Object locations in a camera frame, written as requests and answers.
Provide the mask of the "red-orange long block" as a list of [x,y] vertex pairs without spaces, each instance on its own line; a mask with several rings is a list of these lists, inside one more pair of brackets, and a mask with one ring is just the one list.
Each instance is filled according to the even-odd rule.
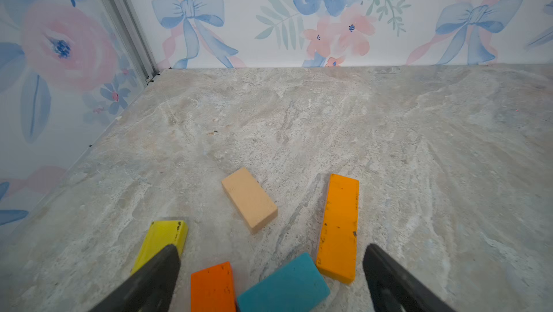
[[233,269],[229,262],[191,275],[191,311],[237,311]]

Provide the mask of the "lime yellow long block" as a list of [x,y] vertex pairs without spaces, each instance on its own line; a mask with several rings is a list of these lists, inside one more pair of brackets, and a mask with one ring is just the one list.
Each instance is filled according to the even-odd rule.
[[183,220],[154,221],[145,236],[130,274],[136,273],[144,264],[168,245],[174,245],[177,248],[179,257],[181,257],[188,230],[189,227]]

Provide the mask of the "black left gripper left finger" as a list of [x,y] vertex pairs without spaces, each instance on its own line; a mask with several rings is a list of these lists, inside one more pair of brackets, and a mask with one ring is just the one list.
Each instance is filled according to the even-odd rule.
[[168,311],[181,266],[173,245],[165,246],[93,311]]

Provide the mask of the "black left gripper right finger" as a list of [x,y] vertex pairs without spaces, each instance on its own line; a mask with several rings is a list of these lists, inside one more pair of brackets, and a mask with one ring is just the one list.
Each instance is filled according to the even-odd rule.
[[454,311],[377,244],[366,248],[363,269],[376,311]]

